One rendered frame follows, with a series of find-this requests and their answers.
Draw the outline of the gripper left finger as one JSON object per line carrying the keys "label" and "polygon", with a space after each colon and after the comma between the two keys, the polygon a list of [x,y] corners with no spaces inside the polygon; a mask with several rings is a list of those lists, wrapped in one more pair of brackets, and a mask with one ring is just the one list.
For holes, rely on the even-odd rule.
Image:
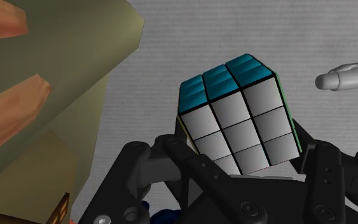
{"label": "gripper left finger", "polygon": [[262,204],[245,193],[209,157],[197,155],[176,134],[153,146],[124,145],[78,224],[146,224],[142,203],[153,183],[164,182],[179,202],[174,224],[267,224]]}

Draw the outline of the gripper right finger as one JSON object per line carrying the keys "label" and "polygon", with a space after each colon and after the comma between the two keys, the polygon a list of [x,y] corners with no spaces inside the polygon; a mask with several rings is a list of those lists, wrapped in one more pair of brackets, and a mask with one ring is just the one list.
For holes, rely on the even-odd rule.
{"label": "gripper right finger", "polygon": [[358,152],[347,155],[293,124],[302,152],[291,164],[306,176],[305,223],[358,224]]}

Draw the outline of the puzzle cube white and teal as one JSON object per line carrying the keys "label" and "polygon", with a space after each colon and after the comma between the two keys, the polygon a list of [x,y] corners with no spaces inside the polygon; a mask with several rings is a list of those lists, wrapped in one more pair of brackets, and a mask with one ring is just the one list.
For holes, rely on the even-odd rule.
{"label": "puzzle cube white and teal", "polygon": [[278,74],[248,53],[182,82],[177,118],[195,152],[227,174],[302,153]]}

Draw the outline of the dark blue object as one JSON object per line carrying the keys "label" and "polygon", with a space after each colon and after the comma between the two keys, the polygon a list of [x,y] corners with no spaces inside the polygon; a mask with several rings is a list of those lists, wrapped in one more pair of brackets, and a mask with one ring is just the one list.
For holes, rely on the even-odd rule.
{"label": "dark blue object", "polygon": [[162,209],[152,216],[146,215],[146,224],[174,224],[181,215],[180,209]]}

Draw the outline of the grey pen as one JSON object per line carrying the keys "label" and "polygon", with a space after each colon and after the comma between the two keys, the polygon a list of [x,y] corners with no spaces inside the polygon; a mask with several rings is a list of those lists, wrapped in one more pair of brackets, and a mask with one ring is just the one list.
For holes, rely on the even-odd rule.
{"label": "grey pen", "polygon": [[351,90],[358,88],[358,62],[340,65],[315,79],[319,90]]}

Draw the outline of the olive furniture with orange slats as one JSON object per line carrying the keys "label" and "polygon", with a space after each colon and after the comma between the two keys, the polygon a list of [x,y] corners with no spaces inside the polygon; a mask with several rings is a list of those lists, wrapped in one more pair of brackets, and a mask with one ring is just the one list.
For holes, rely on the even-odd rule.
{"label": "olive furniture with orange slats", "polygon": [[69,223],[143,26],[128,0],[0,0],[0,224]]}

